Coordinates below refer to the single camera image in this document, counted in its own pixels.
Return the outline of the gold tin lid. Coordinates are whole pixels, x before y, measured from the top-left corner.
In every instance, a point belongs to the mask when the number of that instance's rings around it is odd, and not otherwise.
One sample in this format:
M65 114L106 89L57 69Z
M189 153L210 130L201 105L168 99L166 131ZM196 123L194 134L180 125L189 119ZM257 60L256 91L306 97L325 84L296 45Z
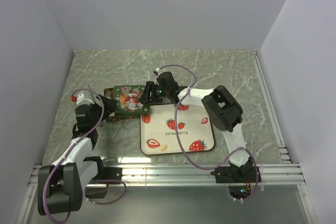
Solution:
M113 98L117 100L116 116L138 116L150 112L148 103L140 102L145 85L114 86Z

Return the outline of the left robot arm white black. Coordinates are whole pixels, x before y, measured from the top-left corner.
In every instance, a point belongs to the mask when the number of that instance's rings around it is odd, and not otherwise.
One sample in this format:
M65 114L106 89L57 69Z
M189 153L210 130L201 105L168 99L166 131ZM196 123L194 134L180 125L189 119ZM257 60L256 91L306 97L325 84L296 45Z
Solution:
M69 147L52 164L38 171L38 212L52 215L78 211L81 208L85 187L89 182L100 183L106 170L100 157L90 157L98 140L97 127L117 108L117 101L97 96L99 105L75 96L76 124L72 128Z

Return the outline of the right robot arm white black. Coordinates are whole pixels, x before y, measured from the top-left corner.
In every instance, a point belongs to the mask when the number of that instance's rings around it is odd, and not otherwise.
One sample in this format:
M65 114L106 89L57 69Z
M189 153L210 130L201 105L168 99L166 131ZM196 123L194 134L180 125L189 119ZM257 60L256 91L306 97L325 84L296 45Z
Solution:
M181 105L194 105L205 109L212 124L221 131L229 150L224 158L229 162L229 182L245 182L252 179L260 182L259 168L251 152L246 148L242 131L243 108L229 92L219 85L212 89L196 89L193 85L180 86L171 72L156 74L155 81L147 81L140 102L160 104L163 98L169 99L176 108Z

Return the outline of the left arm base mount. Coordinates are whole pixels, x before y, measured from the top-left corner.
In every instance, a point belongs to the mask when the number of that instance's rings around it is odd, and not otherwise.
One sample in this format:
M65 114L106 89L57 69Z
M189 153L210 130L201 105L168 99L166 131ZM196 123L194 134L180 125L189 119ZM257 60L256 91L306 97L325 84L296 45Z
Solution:
M85 188L88 199L103 199L112 185L121 185L122 168L105 167L101 176L94 178Z

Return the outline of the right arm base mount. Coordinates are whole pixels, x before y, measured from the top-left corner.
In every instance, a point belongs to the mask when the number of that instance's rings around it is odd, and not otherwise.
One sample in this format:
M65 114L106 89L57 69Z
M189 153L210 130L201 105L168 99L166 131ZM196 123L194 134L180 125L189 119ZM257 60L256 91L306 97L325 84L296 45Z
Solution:
M259 168L255 165L237 167L233 164L221 166L211 172L217 184L229 184L229 195L233 200L244 202L253 192L252 184L261 182Z

